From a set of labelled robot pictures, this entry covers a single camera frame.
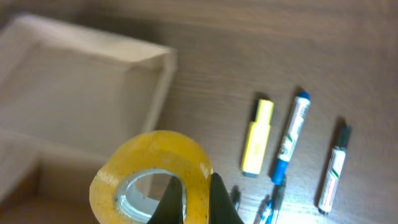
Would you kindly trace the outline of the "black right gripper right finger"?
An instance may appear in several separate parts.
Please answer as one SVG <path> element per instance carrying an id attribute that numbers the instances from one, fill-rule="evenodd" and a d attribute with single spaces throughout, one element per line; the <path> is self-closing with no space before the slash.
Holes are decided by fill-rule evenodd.
<path id="1" fill-rule="evenodd" d="M 218 173 L 211 175 L 209 224 L 243 224 Z"/>

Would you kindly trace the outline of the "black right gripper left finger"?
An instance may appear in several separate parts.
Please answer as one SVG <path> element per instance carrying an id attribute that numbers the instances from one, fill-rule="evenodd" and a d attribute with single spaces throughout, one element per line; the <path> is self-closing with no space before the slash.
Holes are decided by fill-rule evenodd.
<path id="1" fill-rule="evenodd" d="M 183 223 L 183 202 L 182 183 L 172 177 L 167 188 L 147 224 L 182 224 Z"/>

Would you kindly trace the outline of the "black sharpie marker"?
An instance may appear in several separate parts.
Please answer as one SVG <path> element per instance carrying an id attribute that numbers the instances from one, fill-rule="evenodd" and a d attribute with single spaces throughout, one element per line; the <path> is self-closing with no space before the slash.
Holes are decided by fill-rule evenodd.
<path id="1" fill-rule="evenodd" d="M 241 191 L 237 185 L 233 186 L 230 193 L 230 199 L 232 204 L 234 205 L 235 210 L 238 211 L 241 202 Z"/>

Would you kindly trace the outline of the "yellow highlighter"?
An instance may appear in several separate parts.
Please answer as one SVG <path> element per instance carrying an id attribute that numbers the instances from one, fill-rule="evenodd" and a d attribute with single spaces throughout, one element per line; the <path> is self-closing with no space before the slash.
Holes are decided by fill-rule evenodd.
<path id="1" fill-rule="evenodd" d="M 271 129 L 273 109 L 274 103 L 269 100 L 260 99 L 257 102 L 254 120 L 249 122 L 241 162 L 243 176 L 256 178 L 261 172 Z"/>

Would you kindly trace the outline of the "yellow tape roll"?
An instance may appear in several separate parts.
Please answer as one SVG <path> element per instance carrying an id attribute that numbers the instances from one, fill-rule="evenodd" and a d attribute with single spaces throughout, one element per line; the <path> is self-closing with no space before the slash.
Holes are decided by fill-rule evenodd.
<path id="1" fill-rule="evenodd" d="M 208 223 L 213 168 L 194 140 L 173 131 L 140 134 L 119 147 L 96 173 L 90 185 L 91 209 L 100 223 L 145 223 L 154 210 L 140 211 L 127 193 L 147 174 L 168 174 L 183 185 L 185 223 Z"/>

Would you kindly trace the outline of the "blue whiteboard marker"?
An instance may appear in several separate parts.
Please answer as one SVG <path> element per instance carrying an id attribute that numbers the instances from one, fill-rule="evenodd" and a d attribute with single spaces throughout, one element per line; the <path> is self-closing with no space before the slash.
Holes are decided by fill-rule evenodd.
<path id="1" fill-rule="evenodd" d="M 306 91 L 301 91 L 294 98 L 288 126 L 284 131 L 276 164 L 271 177 L 271 181 L 275 185 L 281 185 L 283 182 L 284 174 L 292 158 L 292 154 L 299 139 L 310 105 L 310 95 Z"/>

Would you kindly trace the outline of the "black whiteboard marker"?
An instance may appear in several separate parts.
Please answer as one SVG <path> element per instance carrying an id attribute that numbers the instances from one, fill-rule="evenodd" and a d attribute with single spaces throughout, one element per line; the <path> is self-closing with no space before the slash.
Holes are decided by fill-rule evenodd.
<path id="1" fill-rule="evenodd" d="M 327 215 L 331 212 L 338 182 L 345 163 L 347 147 L 352 127 L 344 123 L 338 133 L 338 138 L 331 151 L 328 168 L 323 181 L 323 187 L 318 201 L 318 211 Z"/>

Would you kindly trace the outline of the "brown cardboard box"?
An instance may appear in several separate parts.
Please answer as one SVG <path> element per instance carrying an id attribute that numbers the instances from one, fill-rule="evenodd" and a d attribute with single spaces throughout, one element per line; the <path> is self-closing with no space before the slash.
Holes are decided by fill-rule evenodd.
<path id="1" fill-rule="evenodd" d="M 96 223 L 89 188 L 155 129 L 176 51 L 33 14 L 1 29 L 1 222 Z"/>

